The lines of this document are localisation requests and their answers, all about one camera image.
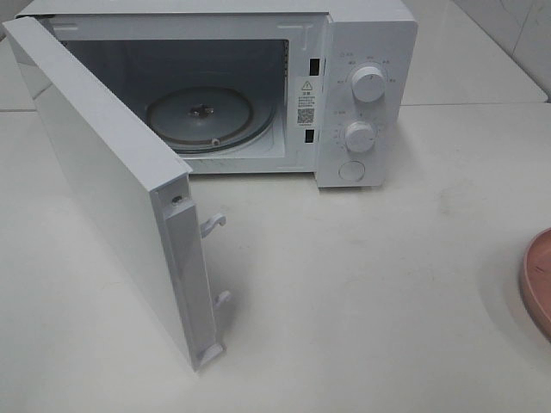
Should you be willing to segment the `warning label sticker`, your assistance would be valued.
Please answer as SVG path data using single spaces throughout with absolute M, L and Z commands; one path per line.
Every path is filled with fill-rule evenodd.
M 294 120 L 300 127 L 316 127 L 320 98 L 317 77 L 297 77 L 294 84 Z

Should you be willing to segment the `round door release button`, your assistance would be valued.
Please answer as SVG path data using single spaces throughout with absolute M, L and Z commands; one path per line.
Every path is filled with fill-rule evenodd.
M 347 182 L 359 182 L 365 175 L 365 166 L 359 161 L 349 161 L 340 166 L 338 174 Z

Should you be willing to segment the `pink plate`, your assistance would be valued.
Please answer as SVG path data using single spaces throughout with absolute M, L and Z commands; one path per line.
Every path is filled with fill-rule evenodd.
M 550 340 L 550 229 L 530 241 L 523 255 L 519 283 L 528 314 Z

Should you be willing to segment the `glass turntable plate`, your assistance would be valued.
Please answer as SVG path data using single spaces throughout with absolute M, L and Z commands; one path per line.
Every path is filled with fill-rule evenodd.
M 242 145 L 272 123 L 277 104 L 221 86 L 189 87 L 149 105 L 146 124 L 175 152 L 200 154 Z

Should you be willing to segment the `white microwave oven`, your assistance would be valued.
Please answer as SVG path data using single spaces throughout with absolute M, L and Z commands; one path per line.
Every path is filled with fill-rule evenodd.
M 227 87 L 277 104 L 270 126 L 242 145 L 173 150 L 190 174 L 311 173 L 321 188 L 383 182 L 386 131 L 398 117 L 418 31 L 400 1 L 33 1 L 13 20 L 23 17 L 41 22 L 145 124 L 149 105 L 189 87 Z M 370 63 L 386 75 L 385 94 L 359 102 L 351 73 Z M 320 98 L 317 125 L 305 128 L 294 120 L 294 84 L 308 76 L 319 79 Z M 364 153 L 344 143 L 357 121 L 377 131 Z M 361 181 L 340 178 L 349 161 L 364 164 Z

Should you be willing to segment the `white microwave knob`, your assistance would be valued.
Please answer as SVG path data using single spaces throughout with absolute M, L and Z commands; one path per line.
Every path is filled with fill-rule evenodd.
M 387 78 L 382 68 L 376 64 L 365 64 L 354 69 L 350 77 L 353 96 L 364 103 L 375 102 L 386 90 Z
M 357 121 L 344 129 L 344 143 L 348 151 L 364 153 L 375 144 L 377 131 L 370 122 Z

